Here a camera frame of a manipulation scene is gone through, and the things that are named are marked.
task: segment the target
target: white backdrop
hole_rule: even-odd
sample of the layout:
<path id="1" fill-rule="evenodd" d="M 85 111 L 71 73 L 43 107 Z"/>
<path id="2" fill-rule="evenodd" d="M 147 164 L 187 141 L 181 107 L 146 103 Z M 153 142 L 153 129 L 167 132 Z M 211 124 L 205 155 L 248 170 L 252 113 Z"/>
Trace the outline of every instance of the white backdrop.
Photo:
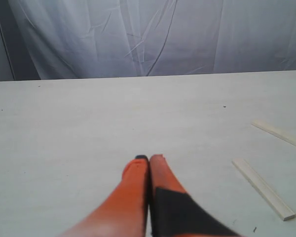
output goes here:
<path id="1" fill-rule="evenodd" d="M 296 70 L 296 0 L 10 0 L 42 79 Z"/>

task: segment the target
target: balsa wood strip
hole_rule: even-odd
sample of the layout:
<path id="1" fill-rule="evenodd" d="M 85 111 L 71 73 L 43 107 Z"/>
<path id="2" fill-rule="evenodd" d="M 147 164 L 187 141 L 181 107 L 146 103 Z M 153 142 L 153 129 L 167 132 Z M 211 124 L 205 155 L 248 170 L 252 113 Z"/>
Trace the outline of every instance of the balsa wood strip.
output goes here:
<path id="1" fill-rule="evenodd" d="M 244 159 L 234 159 L 232 163 L 283 221 L 296 217 L 295 213 L 281 200 L 281 198 Z"/>
<path id="2" fill-rule="evenodd" d="M 262 129 L 265 132 L 268 132 L 268 133 L 296 146 L 296 137 L 286 133 L 285 131 L 283 131 L 279 128 L 273 127 L 272 125 L 270 125 L 264 121 L 261 121 L 261 120 L 254 120 L 254 121 L 252 121 L 251 124 L 255 127 Z"/>

